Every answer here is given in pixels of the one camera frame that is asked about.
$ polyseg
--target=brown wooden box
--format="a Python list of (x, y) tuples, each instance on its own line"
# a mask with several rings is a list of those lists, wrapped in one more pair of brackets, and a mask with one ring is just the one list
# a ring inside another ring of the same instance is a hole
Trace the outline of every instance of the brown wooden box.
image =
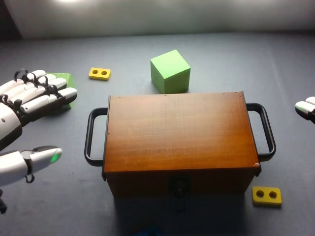
[(102, 165), (115, 197), (169, 194), (176, 178), (243, 193), (261, 170), (243, 92), (111, 96)]

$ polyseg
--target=green fingertip light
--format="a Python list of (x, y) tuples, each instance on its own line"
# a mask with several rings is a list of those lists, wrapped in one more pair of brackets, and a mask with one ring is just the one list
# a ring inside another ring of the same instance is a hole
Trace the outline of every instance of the green fingertip light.
[(59, 160), (59, 158), (61, 157), (61, 154), (60, 153), (56, 153), (52, 156), (51, 160), (50, 160), (50, 163), (55, 163), (56, 161)]

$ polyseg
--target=yellow brick with two holes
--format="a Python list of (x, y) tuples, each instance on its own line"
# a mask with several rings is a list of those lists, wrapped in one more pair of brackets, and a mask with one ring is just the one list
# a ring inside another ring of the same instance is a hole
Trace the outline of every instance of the yellow brick with two holes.
[(254, 186), (252, 202), (255, 205), (280, 206), (282, 203), (281, 191), (278, 188)]
[(93, 80), (109, 80), (111, 75), (110, 69), (92, 67), (89, 72), (89, 78)]

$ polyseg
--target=white wall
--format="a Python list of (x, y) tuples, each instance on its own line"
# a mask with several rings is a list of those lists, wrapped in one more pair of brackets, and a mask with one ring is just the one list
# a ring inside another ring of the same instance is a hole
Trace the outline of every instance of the white wall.
[(5, 0), (24, 38), (315, 29), (314, 0)]

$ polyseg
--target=robotic hand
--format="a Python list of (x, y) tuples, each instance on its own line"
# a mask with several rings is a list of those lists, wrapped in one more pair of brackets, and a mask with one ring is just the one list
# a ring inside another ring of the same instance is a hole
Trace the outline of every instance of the robotic hand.
[(22, 134), (23, 126), (75, 100), (77, 90), (66, 86), (64, 78), (24, 69), (0, 86), (0, 151)]
[[(75, 100), (77, 90), (66, 86), (64, 78), (56, 78), (43, 70), (28, 73), (25, 69), (17, 71), (14, 80), (0, 86), (0, 151), (18, 138), (22, 127), (29, 122)], [(0, 154), (0, 187), (24, 177), (27, 183), (33, 182), (33, 173), (56, 162), (61, 154), (62, 150), (55, 146)], [(5, 212), (6, 205), (0, 198), (0, 213)]]
[(305, 102), (297, 102), (295, 111), (304, 119), (315, 124), (315, 97), (309, 97)]

